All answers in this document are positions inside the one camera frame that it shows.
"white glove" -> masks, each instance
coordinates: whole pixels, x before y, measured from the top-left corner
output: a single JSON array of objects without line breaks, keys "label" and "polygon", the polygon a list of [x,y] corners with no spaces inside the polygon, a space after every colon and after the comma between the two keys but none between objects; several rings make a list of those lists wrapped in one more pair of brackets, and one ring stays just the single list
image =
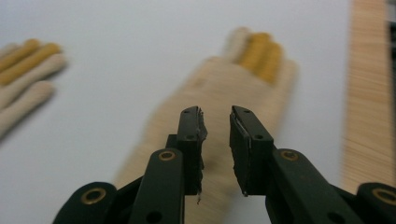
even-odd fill
[{"label": "white glove", "polygon": [[229,149],[231,107],[252,110],[271,134],[276,132],[296,70],[295,63],[282,60],[281,55],[280,46],[270,41],[269,35],[252,35],[246,28],[235,30],[223,57],[205,60],[155,111],[142,142],[122,167],[116,186],[123,187],[143,175],[151,153],[164,148],[168,134],[177,133],[180,112],[198,105],[204,111],[208,131],[202,147],[203,193],[199,205],[195,197],[186,197],[185,220],[221,223],[238,189]]},{"label": "white glove", "polygon": [[35,39],[23,46],[9,44],[0,49],[0,139],[21,118],[50,98],[54,88],[39,81],[65,66],[60,48],[40,48]]}]

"yellow glove fingertip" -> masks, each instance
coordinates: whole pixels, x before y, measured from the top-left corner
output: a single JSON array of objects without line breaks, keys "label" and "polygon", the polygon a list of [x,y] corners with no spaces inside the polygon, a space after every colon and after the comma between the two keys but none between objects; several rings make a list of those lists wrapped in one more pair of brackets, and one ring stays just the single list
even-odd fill
[{"label": "yellow glove fingertip", "polygon": [[280,68],[283,57],[283,49],[277,43],[272,43],[271,48],[268,52],[268,57],[265,62],[262,63],[261,68],[255,73],[262,80],[274,84],[276,75]]},{"label": "yellow glove fingertip", "polygon": [[251,36],[247,49],[243,54],[239,65],[246,68],[250,72],[254,72],[262,55],[267,51],[271,36],[267,33],[258,33]]},{"label": "yellow glove fingertip", "polygon": [[38,49],[40,42],[37,39],[28,39],[23,43],[23,46],[0,60],[0,72],[5,71],[13,64],[18,63],[23,58],[29,56],[36,49]]},{"label": "yellow glove fingertip", "polygon": [[6,71],[0,74],[0,85],[8,85],[15,79],[23,76],[30,69],[41,64],[50,55],[61,52],[61,48],[54,43],[48,43],[41,49],[37,50],[31,56],[25,58],[14,66],[8,68]]}]

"white surface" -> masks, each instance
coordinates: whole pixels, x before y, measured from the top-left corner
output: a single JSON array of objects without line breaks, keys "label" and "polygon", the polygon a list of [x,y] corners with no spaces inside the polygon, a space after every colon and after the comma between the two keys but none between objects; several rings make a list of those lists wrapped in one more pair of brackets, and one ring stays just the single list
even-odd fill
[{"label": "white surface", "polygon": [[[276,143],[339,180],[349,1],[0,1],[0,45],[60,43],[57,94],[0,143],[0,223],[51,223],[68,197],[111,182],[149,114],[245,25],[300,65]],[[259,223],[263,198],[235,196],[227,223]]]},{"label": "white surface", "polygon": [[396,6],[395,1],[388,1],[388,20],[396,22]]}]

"cotton work glove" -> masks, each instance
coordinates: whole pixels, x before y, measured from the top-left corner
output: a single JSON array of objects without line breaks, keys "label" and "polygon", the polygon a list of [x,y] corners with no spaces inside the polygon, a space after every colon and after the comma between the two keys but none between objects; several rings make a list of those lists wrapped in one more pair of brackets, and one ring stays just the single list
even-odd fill
[{"label": "cotton work glove", "polygon": [[22,46],[0,49],[0,139],[16,122],[50,98],[54,87],[40,81],[65,64],[58,45],[40,46],[29,39]]},{"label": "cotton work glove", "polygon": [[143,175],[152,152],[164,148],[168,134],[177,133],[180,112],[198,105],[204,111],[208,136],[202,146],[205,169],[202,200],[186,197],[186,223],[221,223],[238,189],[229,148],[232,105],[252,110],[276,133],[296,72],[271,36],[247,28],[231,33],[221,57],[209,58],[152,115],[142,142],[122,167],[120,188]]}]

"screw hole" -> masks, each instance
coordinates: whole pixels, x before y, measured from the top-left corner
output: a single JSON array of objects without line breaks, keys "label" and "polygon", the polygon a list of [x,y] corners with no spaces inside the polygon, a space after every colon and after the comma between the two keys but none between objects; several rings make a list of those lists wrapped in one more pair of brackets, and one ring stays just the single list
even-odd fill
[{"label": "screw hole", "polygon": [[373,189],[374,196],[381,200],[383,203],[396,205],[396,192],[387,189]]},{"label": "screw hole", "polygon": [[334,212],[330,212],[327,214],[327,217],[329,218],[329,220],[331,220],[333,223],[337,223],[337,224],[343,224],[346,223],[346,220],[341,216],[338,215]]},{"label": "screw hole", "polygon": [[106,196],[106,191],[102,188],[95,188],[86,191],[81,196],[81,201],[85,204],[98,203]]},{"label": "screw hole", "polygon": [[158,223],[161,221],[161,219],[163,219],[163,215],[155,211],[148,213],[148,215],[146,216],[146,221],[148,223]]},{"label": "screw hole", "polygon": [[298,155],[293,152],[293,151],[282,151],[280,155],[283,157],[283,159],[286,159],[288,161],[297,161],[298,160]]},{"label": "screw hole", "polygon": [[171,161],[176,157],[176,154],[173,151],[165,151],[160,153],[159,157],[161,161]]}]

